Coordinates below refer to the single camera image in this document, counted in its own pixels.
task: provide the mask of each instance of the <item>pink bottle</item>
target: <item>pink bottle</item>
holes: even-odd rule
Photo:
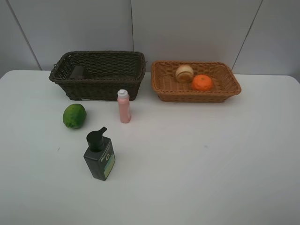
[[[129,123],[131,120],[131,111],[129,105],[129,95],[126,90],[121,89],[118,91],[118,103],[121,122]]]

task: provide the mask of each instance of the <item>light brown wicker basket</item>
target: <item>light brown wicker basket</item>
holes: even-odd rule
[[[192,90],[191,83],[179,83],[175,72],[180,65],[190,65],[194,75],[205,74],[213,81],[210,91]],[[151,68],[153,90],[166,102],[224,102],[241,92],[231,69],[222,62],[155,61]]]

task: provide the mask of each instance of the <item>white bottle cap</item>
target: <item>white bottle cap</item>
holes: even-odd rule
[[[118,97],[121,99],[125,99],[128,97],[128,92],[124,89],[118,91]]]

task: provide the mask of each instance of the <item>basket rim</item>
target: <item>basket rim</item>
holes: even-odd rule
[[[156,73],[155,73],[155,66],[158,63],[183,63],[183,64],[218,64],[221,66],[224,66],[226,68],[226,70],[229,72],[229,75],[233,78],[234,83],[237,86],[236,90],[233,91],[226,91],[226,90],[209,90],[209,91],[200,91],[200,90],[163,90],[160,89],[159,87],[156,86]],[[176,96],[176,95],[180,95],[180,96],[234,96],[234,95],[238,95],[241,93],[241,87],[239,82],[237,81],[237,79],[235,78],[234,74],[232,73],[231,69],[222,62],[218,62],[218,61],[181,61],[181,60],[157,60],[155,62],[152,63],[151,65],[151,84],[152,84],[152,88],[153,90],[157,93],[157,94],[163,94],[163,95],[169,95],[169,96]]]
[[[142,60],[142,71],[135,79],[121,79],[121,78],[96,78],[96,79],[70,79],[70,78],[57,78],[54,76],[54,74],[58,71],[59,67],[62,65],[62,62],[65,60],[65,58],[71,54],[87,54],[87,53],[100,53],[100,54],[132,54],[132,55],[138,55]],[[60,60],[54,64],[54,68],[51,70],[49,79],[56,83],[140,83],[146,72],[146,60],[145,56],[141,52],[131,52],[131,51],[73,51],[73,52],[67,52],[62,55]]]

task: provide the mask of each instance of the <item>white wall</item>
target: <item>white wall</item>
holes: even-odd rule
[[[233,71],[300,81],[299,9],[299,0],[264,0]]]
[[[261,0],[132,0],[134,49],[155,60],[233,66]]]
[[[0,78],[14,69],[37,70],[36,63],[7,3],[0,1]]]
[[[132,51],[130,0],[9,0],[43,70],[76,50]]]

